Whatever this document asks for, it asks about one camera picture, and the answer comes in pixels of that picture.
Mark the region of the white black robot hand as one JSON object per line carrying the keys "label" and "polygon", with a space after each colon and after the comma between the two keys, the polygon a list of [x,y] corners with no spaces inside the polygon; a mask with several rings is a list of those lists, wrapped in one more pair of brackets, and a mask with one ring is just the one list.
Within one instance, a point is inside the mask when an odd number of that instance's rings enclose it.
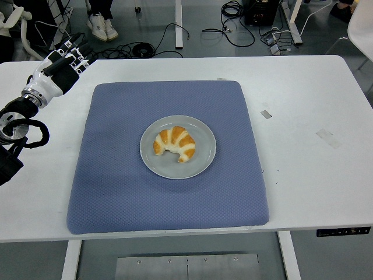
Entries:
{"label": "white black robot hand", "polygon": [[76,43],[83,35],[74,34],[46,56],[22,90],[22,97],[42,108],[72,88],[80,75],[96,61],[94,57],[86,59],[93,49],[85,39]]}

